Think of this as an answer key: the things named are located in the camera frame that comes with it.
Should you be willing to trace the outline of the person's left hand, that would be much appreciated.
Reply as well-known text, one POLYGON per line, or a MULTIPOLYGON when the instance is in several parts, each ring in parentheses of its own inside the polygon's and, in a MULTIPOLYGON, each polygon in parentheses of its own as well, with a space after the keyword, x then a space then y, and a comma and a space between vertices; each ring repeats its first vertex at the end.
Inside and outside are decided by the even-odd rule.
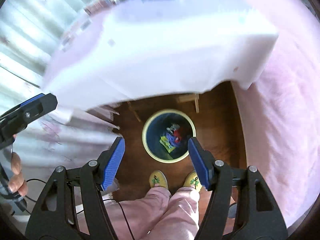
POLYGON ((11 171, 13 172, 13 176, 9 180, 8 188, 12 193, 18 192, 22 197, 26 196, 28 186, 23 177, 20 156, 16 152, 12 152, 11 154, 11 171))

